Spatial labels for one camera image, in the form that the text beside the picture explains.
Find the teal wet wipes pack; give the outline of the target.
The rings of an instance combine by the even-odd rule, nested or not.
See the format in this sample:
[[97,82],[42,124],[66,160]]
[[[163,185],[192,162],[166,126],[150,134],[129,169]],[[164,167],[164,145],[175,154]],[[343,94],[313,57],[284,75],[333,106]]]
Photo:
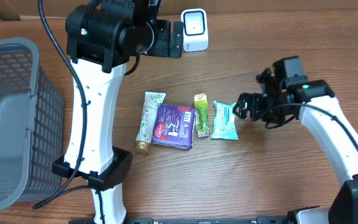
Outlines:
[[227,105],[225,103],[214,101],[216,113],[213,121],[212,139],[227,139],[236,141],[239,139],[235,125],[236,116],[233,113],[235,105],[235,103]]

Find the green yellow juice pouch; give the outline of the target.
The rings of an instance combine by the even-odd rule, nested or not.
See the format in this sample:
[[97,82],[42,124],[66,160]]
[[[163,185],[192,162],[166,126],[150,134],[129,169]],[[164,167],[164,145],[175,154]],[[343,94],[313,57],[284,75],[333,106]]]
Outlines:
[[209,136],[208,126],[208,99],[205,93],[200,93],[194,97],[196,110],[196,131],[199,138]]

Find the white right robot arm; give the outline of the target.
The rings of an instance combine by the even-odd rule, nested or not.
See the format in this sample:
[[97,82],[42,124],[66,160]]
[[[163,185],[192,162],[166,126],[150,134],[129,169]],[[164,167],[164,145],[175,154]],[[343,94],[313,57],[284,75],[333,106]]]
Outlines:
[[233,112],[241,119],[262,120],[267,129],[297,119],[321,146],[341,186],[329,208],[288,212],[289,223],[358,223],[358,134],[324,80],[263,83],[263,93],[243,93]]

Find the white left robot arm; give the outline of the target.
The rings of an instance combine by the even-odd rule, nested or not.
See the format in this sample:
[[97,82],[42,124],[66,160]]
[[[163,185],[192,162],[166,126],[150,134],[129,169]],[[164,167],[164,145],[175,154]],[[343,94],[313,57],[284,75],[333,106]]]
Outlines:
[[132,153],[115,147],[112,128],[127,63],[141,55],[179,58],[183,24],[157,17],[160,1],[91,1],[66,19],[68,68],[73,72],[71,136],[55,174],[82,177],[93,193],[93,223],[124,223],[122,183]]

